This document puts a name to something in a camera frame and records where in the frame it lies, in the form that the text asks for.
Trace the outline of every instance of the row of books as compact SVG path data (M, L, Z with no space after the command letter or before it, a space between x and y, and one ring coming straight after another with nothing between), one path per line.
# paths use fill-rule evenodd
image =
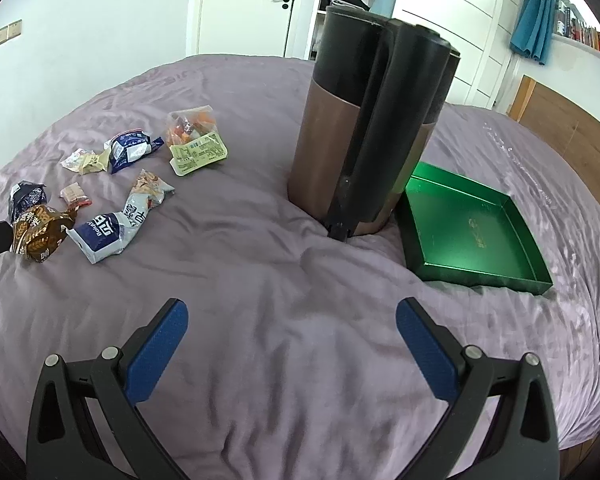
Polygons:
M555 3L555 30L556 34L579 41L600 52L600 31L576 17L571 6L565 5L562 0Z

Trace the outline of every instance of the brown and black thermos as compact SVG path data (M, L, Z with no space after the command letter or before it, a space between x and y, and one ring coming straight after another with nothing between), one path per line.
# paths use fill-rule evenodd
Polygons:
M329 6L289 200L332 238L379 231L429 140L459 60L426 27Z

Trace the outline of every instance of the bedsheet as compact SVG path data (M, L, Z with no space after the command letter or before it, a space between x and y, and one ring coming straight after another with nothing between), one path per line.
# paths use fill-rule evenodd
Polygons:
M122 345L170 297L189 306L189 329L139 409L192 478L394 478L445 410L395 328L407 296L462 344L512 359L536 352L562 447L599 431L600 206L582 181L509 118L445 106L423 160L511 195L555 285L533 297L423 283L404 267L393 220L343 244L287 201L311 72L302 60L189 57L102 92L0 170L0 220L21 179L46 184L55 206L79 182L93 205L78 222L120 210L141 168L176 188L122 254L94 266L68 239L42 264L0 255L0 429L22 456L44 358ZM205 104L223 162L183 178L166 148L116 175L59 164L124 130L161 134L169 111Z

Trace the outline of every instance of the green tray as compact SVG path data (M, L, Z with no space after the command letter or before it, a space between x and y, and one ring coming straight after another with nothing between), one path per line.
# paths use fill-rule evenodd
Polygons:
M419 162L395 210L407 268L425 282L542 294L551 275L509 196Z

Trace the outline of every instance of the white door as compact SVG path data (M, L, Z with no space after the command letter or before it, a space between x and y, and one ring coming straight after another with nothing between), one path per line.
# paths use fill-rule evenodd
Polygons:
M198 53L284 56L291 7L292 0L202 0Z

